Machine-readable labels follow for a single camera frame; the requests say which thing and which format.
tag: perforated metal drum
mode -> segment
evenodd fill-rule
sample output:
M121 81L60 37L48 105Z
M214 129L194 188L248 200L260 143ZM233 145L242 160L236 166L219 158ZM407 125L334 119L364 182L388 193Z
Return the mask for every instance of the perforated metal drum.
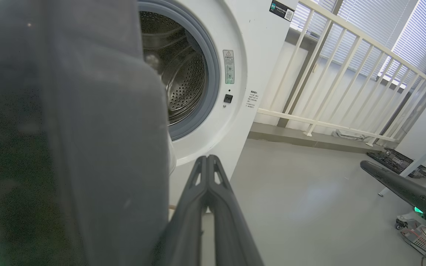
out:
M153 12L141 12L144 60L166 86L169 124L185 119L206 88L205 57L196 40L179 23Z

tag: glossy floor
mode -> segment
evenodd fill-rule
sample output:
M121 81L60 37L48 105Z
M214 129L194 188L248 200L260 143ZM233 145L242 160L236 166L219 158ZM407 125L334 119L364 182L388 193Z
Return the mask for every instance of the glossy floor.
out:
M411 207L392 192L379 197L383 186L362 160L370 158L247 140L231 185L265 265L420 265L393 227ZM203 222L203 266L214 265L211 214Z

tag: white venetian blind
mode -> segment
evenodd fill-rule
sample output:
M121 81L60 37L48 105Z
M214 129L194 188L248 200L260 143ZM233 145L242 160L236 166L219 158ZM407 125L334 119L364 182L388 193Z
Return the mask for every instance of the white venetian blind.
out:
M392 49L416 3L417 0L343 0L338 16L356 25L375 41ZM333 25L330 35L321 51L321 56L330 56L341 34L341 30L342 28L338 25ZM345 34L333 58L335 62L341 64L344 61L354 40L355 36L353 34ZM369 45L367 42L360 44L349 65L350 69L358 68L369 49ZM362 74L370 74L372 66L379 57L379 54L380 51L378 49L374 48L372 50L371 55L361 70ZM379 68L374 72L374 75L377 75L378 71Z
M426 73L426 0L419 0L392 51ZM389 58L382 66L381 71L384 70L388 62ZM387 75L392 76L397 67L398 64L392 64ZM400 81L404 72L401 69L396 79ZM409 82L412 77L407 77L404 83Z
M332 11L335 6L336 0L313 0L318 5L326 8L328 11ZM294 16L292 17L292 21L290 22L290 27L294 28L298 31L303 30L303 26L305 25L308 15L310 14L310 9L301 3L297 5L297 9L295 10ZM307 35L310 35L315 38L319 38L323 33L323 29L325 28L325 24L327 19L319 14L313 14L313 18L310 21L310 26L307 31Z

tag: white railing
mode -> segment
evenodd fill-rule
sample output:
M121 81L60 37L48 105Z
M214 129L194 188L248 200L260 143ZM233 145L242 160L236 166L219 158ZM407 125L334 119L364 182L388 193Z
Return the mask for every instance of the white railing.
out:
M279 89L284 84L284 80L285 80L286 75L289 72L290 66L292 64L295 64L294 62L296 62L296 58L297 58L297 54L299 52L300 44L301 44L303 38L305 37L306 31L307 31L307 29L310 25L313 14L318 13L321 16L328 19L328 22L326 23L325 28L323 30L324 33L331 27L332 22L334 24L337 24L340 27L342 27L343 30L341 32L341 35L338 38L336 46L334 47L333 51L331 52L330 56L328 57L328 60L325 64L325 66L324 66L322 73L318 77L318 80L316 81L315 85L313 86L313 89L311 90L311 94L306 101L304 110L300 114L290 115L289 112L290 112L290 109L291 109L293 103L295 102L295 100L297 98L299 88L302 87L304 82L308 82L308 81L305 80L305 77L306 77L305 74L301 76L301 79L298 83L298 86L296 87L296 90L294 91L294 94L291 97L291 100L289 101L287 108L285 108L285 112L272 111L271 110L272 108L269 108L269 109L259 108L258 113L262 113L264 115L269 115L269 116L285 118L285 119L288 119L288 120L294 120L294 121L308 123L309 124L308 129L304 132L304 134L309 135L309 136L311 136L311 133L314 131L316 126L324 126L324 127L327 127L327 128L339 129L339 130L348 131L348 132L352 132L352 133L362 134L362 135L365 135L365 136L370 136L372 138L370 139L370 141L367 142L367 144L370 145L370 146L372 146L372 143L374 143L374 141L376 139L383 139L383 140L387 140L387 141L396 141L395 137L396 137L397 132L399 131L398 129L400 129L401 126L403 125L403 123L407 120L411 111L419 103L421 97L423 95L426 95L426 74L421 72L419 69L417 69L415 66L408 63L407 61L405 61L401 57L399 57L397 54L392 52L389 48L385 47L384 45L380 44L379 42L377 42L374 39L372 39L371 37L369 37L369 35L362 32L356 26L345 21L341 17L338 17L338 16L332 14L328 10L325 10L323 7L317 5L315 2L313 2L311 0L300 0L300 3L302 5L305 5L308 8L310 8L311 12L308 16L308 19L305 23L305 26L303 27L303 30L301 32L301 35L300 35L298 41L297 41L297 44L295 45L294 52L293 52L291 58L289 59L289 62L287 64L284 75L283 75L283 77L280 81L280 84L279 84L279 87L278 87L276 93L274 94L274 97L272 99L272 104L270 106L272 106L274 104L274 102L277 100L277 97L279 95ZM354 35L355 40L352 44L352 47L350 48L350 51L348 52L348 55L344 59L344 62L341 64L341 67L338 70L338 74L336 74L336 77L334 78L333 82L330 84L328 90L325 90L326 94L325 94L324 98L321 99L321 97L318 97L316 95L317 88L319 88L319 87L322 88L324 86L322 80L323 80L325 73L327 72L327 69L329 68L331 62L333 61L333 56L337 52L338 47L340 46L340 43L343 40L343 37L345 36L345 34L347 32L350 32L352 35ZM314 62L314 58L316 56L319 56L318 51L320 50L320 46L324 42L324 39L325 39L325 34L322 34L321 37L318 39L317 45L315 46L315 49L314 49L314 51L311 55L311 59L309 60L308 64L306 65L304 73L307 73L310 70L310 68L313 67L312 65L313 65L313 62ZM350 80L350 83L348 84L348 86L346 87L344 92L342 94L340 93L340 95L338 95L338 97L339 97L338 104L336 104L336 106L334 106L334 108L333 108L333 106L328 106L330 104L331 98L336 93L337 87L340 84L340 81L342 80L343 75L347 71L350 62L352 61L356 51L358 50L360 43L363 42L363 41L366 41L370 44L370 47L365 54L365 57L363 58L362 62L360 63L360 66L355 71L354 76ZM375 62L374 66L372 66L372 71L370 72L369 75L367 75L366 79L364 80L364 82L360 86L360 89L357 91L355 97L353 98L351 103L348 105L344 115L340 119L338 117L338 120L340 120L340 122L339 123L331 123L330 121L331 121L331 119L333 119L334 116L336 116L338 109L346 108L346 106L343 106L342 103L343 103L343 100L348 95L348 92L350 92L350 89L356 88L357 86L359 86L359 85L355 85L355 81L356 81L358 75L360 74L361 69L365 65L366 60L369 58L369 55L371 54L372 49L374 49L374 48L380 50L381 53L379 55L379 58ZM390 61L387 64L384 71L382 72L382 74L380 74L380 77L377 79L377 81L373 81L373 82L375 82L375 85L372 86L372 91L369 92L368 91L369 88L367 88L367 85L369 84L371 76L376 70L378 70L378 67L381 66L380 65L380 64L382 64L382 63L380 63L381 59L384 59L386 57L390 57ZM392 66L393 62L399 63L399 67L397 68L396 71L394 71L394 74L392 75L392 77L389 80L389 76L387 76L386 73L388 72L389 68ZM386 97L384 97L384 92L388 91L391 84L394 83L394 85L395 85L397 83L396 76L397 76L397 74L399 73L399 71L401 70L402 67L406 67L407 71L404 73L404 76L402 78L400 78L400 81L398 81L398 85L394 89L392 96L389 96L389 94L386 94ZM401 92L401 94L397 98L397 100L395 100L395 98L397 96L397 92L401 88L401 85L404 82L404 80L407 77L412 77L412 76L413 76L413 78L411 79L411 81L409 81L406 84L405 89ZM381 81L384 79L384 77L386 77L386 80L388 81L387 85L385 86L384 90L378 89L378 86L380 86ZM396 112L398 107L401 105L402 101L404 101L404 98L407 95L407 93L413 87L415 89L414 89L414 92L411 95L411 98L406 101L404 107L401 108L401 111L399 112L397 117L393 120L393 123L388 127L388 129L384 133L381 134L382 130L385 128L386 124L389 122L392 115ZM361 106L360 106L360 108L357 112L351 111L352 108L355 108L355 109L357 108L356 102L358 101L358 99L360 99L361 101L364 101L364 103L361 104ZM309 106L310 102L311 101L320 101L320 100L321 100L321 104L319 105L318 109L314 113L312 113L311 117L310 116L305 117L304 111L305 111L306 107ZM367 111L366 114L363 113L365 111L365 107L368 107L368 109L366 110ZM328 117L328 119L326 121L324 121L325 119L323 118L323 115L324 115L326 108L328 108L327 114L331 113L331 116ZM364 119L357 121L357 118L360 117L361 115L364 116ZM347 121L351 121L351 123L345 123L345 118L346 118Z

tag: washing machine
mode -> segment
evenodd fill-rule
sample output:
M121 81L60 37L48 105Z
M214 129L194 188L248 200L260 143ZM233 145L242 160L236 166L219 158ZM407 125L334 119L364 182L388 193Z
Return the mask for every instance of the washing machine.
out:
M144 60L166 86L176 154L170 204L195 160L217 155L230 178L297 0L140 0Z

